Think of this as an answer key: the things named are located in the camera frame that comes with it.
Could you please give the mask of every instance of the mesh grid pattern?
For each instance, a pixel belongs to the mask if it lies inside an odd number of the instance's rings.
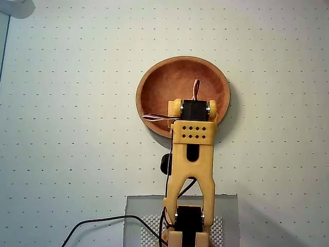
[[[147,225],[150,226],[156,233],[158,232],[160,216],[159,215],[147,215],[142,217]],[[210,233],[211,242],[215,247],[224,247],[223,243],[223,219],[222,217],[215,217],[214,224],[211,227]],[[155,247],[158,244],[158,240],[154,237],[145,227],[140,228],[140,246],[141,247]]]

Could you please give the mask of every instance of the wooden bowl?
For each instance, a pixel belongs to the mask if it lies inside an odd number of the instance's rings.
[[[139,82],[136,106],[144,124],[159,135],[170,137],[167,121],[149,122],[144,113],[167,115],[168,101],[191,99],[195,79],[200,79],[198,99],[217,102],[219,123],[228,108],[230,89],[223,73],[212,63],[197,57],[174,57],[151,67]]]

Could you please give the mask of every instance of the bowl rim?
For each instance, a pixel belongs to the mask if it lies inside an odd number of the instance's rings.
[[[228,81],[226,79],[226,77],[224,76],[224,74],[222,73],[222,71],[216,67],[214,64],[212,64],[211,62],[208,62],[205,59],[199,58],[199,57],[193,57],[193,56],[177,56],[177,57],[171,57],[171,58],[167,58],[164,59],[158,63],[156,63],[155,65],[153,65],[151,68],[149,68],[148,71],[146,71],[146,73],[143,75],[143,77],[141,78],[138,87],[137,87],[137,91],[136,91],[136,107],[137,107],[137,112],[138,115],[140,117],[140,119],[143,121],[143,123],[152,131],[154,131],[155,133],[170,138],[170,133],[169,130],[163,130],[160,127],[156,126],[153,122],[150,121],[146,121],[145,119],[142,118],[142,115],[144,114],[143,108],[142,108],[142,104],[141,104],[141,92],[142,89],[144,87],[144,84],[147,80],[147,78],[149,77],[149,75],[155,71],[156,69],[175,62],[175,61],[180,61],[180,60],[187,60],[187,61],[193,61],[193,62],[199,62],[201,64],[204,64],[205,66],[209,67],[219,78],[220,81],[222,82],[223,88],[224,88],[224,105],[221,108],[220,112],[217,111],[217,118],[215,120],[215,122],[218,124],[225,116],[225,113],[227,112],[228,109],[228,105],[230,102],[230,88],[228,85]]]

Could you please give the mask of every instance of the black cable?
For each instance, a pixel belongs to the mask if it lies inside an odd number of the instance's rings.
[[[163,219],[165,217],[165,207],[163,208],[162,210],[162,214],[161,214],[161,217],[160,217],[160,222],[159,222],[159,247],[162,247],[162,243],[164,242],[166,246],[168,246],[167,242],[165,242],[163,239],[162,239],[162,223],[163,223]]]
[[[86,224],[86,223],[93,223],[93,222],[102,222],[102,221],[109,221],[109,220],[119,220],[119,219],[125,219],[125,218],[133,218],[138,220],[139,222],[141,222],[156,238],[159,239],[159,243],[161,246],[161,242],[165,245],[168,246],[167,242],[165,242],[162,238],[161,235],[157,235],[155,231],[152,230],[152,228],[150,228],[141,218],[139,218],[136,215],[121,215],[121,216],[114,216],[114,217],[109,217],[109,218],[102,218],[102,219],[94,219],[94,220],[84,220],[79,222],[78,224],[76,224],[75,227],[73,227],[73,229],[71,230],[71,232],[69,233],[69,235],[67,236],[67,238],[65,239],[64,243],[62,244],[62,247],[65,247],[67,242],[69,241],[70,237],[73,235],[73,232],[82,224]]]
[[[196,178],[193,178],[193,181],[188,185],[186,186],[185,189],[183,189],[179,194],[178,194],[178,197],[177,198],[180,198],[182,195],[184,195],[186,193],[186,191],[188,191],[195,183],[196,183],[197,179]]]
[[[167,197],[168,193],[168,181],[169,181],[169,163],[170,163],[170,157],[171,157],[171,164],[173,162],[172,160],[172,153],[173,153],[173,138],[174,134],[171,135],[171,140],[170,140],[170,152],[169,152],[169,158],[168,158],[168,168],[167,168],[167,179],[166,179],[166,191],[165,191],[165,197]]]

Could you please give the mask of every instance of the transparent acrylic plate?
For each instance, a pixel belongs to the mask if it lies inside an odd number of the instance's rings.
[[[163,196],[128,196],[126,215],[137,215],[158,233],[158,220],[162,212]],[[202,196],[183,196],[182,205],[202,206]],[[239,217],[237,212],[237,195],[215,195],[214,225],[211,239],[215,247],[240,246]],[[134,219],[125,219],[123,229],[124,247],[158,246],[156,238]]]

